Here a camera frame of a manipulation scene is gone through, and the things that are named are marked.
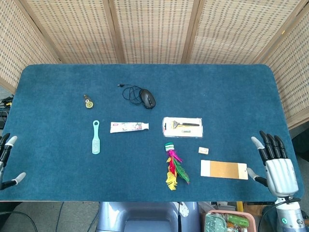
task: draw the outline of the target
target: floor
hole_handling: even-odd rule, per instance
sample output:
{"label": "floor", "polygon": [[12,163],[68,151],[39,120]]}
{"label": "floor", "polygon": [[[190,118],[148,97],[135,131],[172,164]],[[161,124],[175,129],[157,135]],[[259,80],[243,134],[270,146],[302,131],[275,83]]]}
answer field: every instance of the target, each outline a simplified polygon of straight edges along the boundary
{"label": "floor", "polygon": [[[10,96],[10,93],[0,87],[0,99]],[[308,127],[304,125],[290,132],[291,137]],[[309,214],[309,162],[297,158],[299,168],[305,184],[305,195],[300,203],[302,210]],[[86,232],[91,221],[98,212],[99,203],[96,202],[66,202],[63,205],[58,223],[58,232]],[[15,211],[28,214],[36,223],[39,232],[55,232],[61,202],[23,202]],[[95,232],[98,219],[90,232]],[[6,221],[0,232],[33,232],[32,224],[23,216],[13,214]]]}

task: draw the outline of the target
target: black computer mouse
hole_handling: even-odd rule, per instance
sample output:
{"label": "black computer mouse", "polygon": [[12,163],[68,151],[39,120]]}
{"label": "black computer mouse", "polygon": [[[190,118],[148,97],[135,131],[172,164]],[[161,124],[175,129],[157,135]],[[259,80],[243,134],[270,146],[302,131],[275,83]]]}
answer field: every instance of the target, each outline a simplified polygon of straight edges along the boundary
{"label": "black computer mouse", "polygon": [[140,90],[140,99],[147,109],[152,109],[155,106],[155,98],[147,89]]}

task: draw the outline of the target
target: blue carpet surface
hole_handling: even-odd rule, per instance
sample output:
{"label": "blue carpet surface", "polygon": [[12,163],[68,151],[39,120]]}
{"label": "blue carpet surface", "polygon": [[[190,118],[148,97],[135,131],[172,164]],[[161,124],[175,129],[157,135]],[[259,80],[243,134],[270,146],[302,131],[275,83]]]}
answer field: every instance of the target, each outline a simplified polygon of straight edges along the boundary
{"label": "blue carpet surface", "polygon": [[[154,109],[135,106],[117,84],[146,88]],[[94,102],[86,109],[83,95]],[[166,138],[163,117],[201,117],[204,137]],[[91,152],[94,120],[100,121],[101,152]],[[110,122],[145,122],[149,130],[110,134]],[[273,73],[265,65],[31,65],[22,73],[5,132],[17,135],[4,179],[26,172],[2,200],[52,201],[271,201],[249,180],[200,176],[200,161],[244,162],[264,167],[250,137],[259,131],[285,142],[299,184],[298,164]],[[176,191],[165,180],[164,144],[173,142],[187,185]],[[198,147],[209,155],[198,154]]]}

